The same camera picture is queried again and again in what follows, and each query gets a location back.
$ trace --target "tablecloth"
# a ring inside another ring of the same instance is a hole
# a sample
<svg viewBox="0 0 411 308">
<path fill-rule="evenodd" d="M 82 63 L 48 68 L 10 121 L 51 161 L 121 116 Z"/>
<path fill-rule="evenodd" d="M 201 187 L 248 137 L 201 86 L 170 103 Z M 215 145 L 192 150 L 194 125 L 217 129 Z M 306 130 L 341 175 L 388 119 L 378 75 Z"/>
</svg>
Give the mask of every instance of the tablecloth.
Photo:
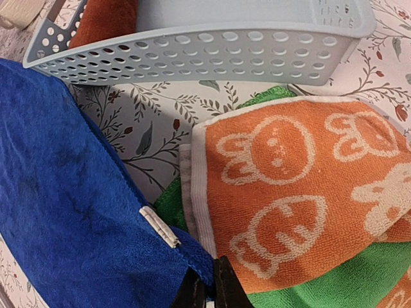
<svg viewBox="0 0 411 308">
<path fill-rule="evenodd" d="M 48 0 L 41 16 L 53 0 Z M 67 0 L 57 23 L 67 24 L 78 0 Z M 378 28 L 362 40 L 323 87 L 284 85 L 298 94 L 368 101 L 411 137 L 411 4 L 371 0 Z M 0 30 L 0 57 L 21 61 L 38 21 L 25 31 Z M 80 108 L 100 127 L 137 186 L 153 203 L 179 172 L 179 144 L 201 121 L 238 108 L 273 83 L 183 81 L 112 87 L 70 86 Z M 47 307 L 0 239 L 0 283 L 16 307 Z"/>
</svg>

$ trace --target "towel tag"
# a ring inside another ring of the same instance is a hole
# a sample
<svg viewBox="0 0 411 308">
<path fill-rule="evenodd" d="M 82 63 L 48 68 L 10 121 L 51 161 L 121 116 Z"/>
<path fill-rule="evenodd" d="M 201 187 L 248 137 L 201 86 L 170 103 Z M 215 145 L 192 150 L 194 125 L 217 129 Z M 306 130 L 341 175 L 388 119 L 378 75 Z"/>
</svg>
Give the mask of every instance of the towel tag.
<svg viewBox="0 0 411 308">
<path fill-rule="evenodd" d="M 170 227 L 150 208 L 142 207 L 139 211 L 141 215 L 147 220 L 147 222 L 153 227 L 153 229 L 161 236 L 162 239 L 171 248 L 176 248 L 181 244 L 178 237 L 171 231 Z"/>
</svg>

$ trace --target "gray leaf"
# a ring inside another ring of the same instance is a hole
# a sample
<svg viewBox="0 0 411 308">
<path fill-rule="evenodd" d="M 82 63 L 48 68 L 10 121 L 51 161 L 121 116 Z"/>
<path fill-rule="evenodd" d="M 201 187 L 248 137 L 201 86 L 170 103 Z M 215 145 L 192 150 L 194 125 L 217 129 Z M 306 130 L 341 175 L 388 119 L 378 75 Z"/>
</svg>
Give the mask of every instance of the gray leaf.
<svg viewBox="0 0 411 308">
<path fill-rule="evenodd" d="M 399 56 L 401 54 L 401 39 L 397 37 L 392 38 L 392 47 L 394 47 L 394 50 L 396 51 L 397 58 L 399 60 Z"/>
<path fill-rule="evenodd" d="M 141 137 L 140 145 L 136 149 L 136 154 L 138 156 L 145 155 L 150 146 L 152 145 L 152 133 L 153 133 L 153 122 L 150 123 L 149 129 L 144 132 L 143 136 Z"/>
<path fill-rule="evenodd" d="M 205 87 L 213 88 L 217 90 L 218 92 L 220 91 L 220 86 L 215 80 L 200 80 L 198 83 Z"/>
<path fill-rule="evenodd" d="M 411 31 L 411 27 L 407 24 L 400 24 L 399 26 L 406 29 L 406 30 L 408 30 L 408 31 Z"/>
</svg>

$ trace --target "green cloth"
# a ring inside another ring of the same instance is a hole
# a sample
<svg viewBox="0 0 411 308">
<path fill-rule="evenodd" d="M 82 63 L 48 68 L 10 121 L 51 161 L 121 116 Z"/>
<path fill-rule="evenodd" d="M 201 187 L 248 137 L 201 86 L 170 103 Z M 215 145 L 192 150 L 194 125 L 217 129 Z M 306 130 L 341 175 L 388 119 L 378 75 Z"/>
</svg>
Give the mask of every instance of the green cloth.
<svg viewBox="0 0 411 308">
<path fill-rule="evenodd" d="M 255 308 L 375 308 L 411 265 L 411 243 L 374 243 L 299 286 L 250 294 Z"/>
<path fill-rule="evenodd" d="M 273 101 L 281 98 L 296 97 L 295 93 L 283 87 L 272 87 L 265 92 L 257 94 L 254 98 L 246 103 L 240 105 L 239 108 L 252 106 L 255 104 L 264 103 L 266 101 Z M 186 220 L 184 219 L 184 210 L 182 207 L 181 196 L 181 179 L 176 177 L 167 189 L 161 194 L 153 205 L 157 215 L 167 225 L 177 227 L 188 232 Z"/>
</svg>

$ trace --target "brown cloth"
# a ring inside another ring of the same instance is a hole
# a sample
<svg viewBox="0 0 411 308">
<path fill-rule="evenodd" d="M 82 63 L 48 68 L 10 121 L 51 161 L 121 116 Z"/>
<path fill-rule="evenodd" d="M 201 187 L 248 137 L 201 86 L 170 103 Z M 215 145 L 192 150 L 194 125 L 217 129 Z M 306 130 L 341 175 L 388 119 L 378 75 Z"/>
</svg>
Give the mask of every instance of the brown cloth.
<svg viewBox="0 0 411 308">
<path fill-rule="evenodd" d="M 138 0 L 88 0 L 69 48 L 136 32 Z"/>
</svg>

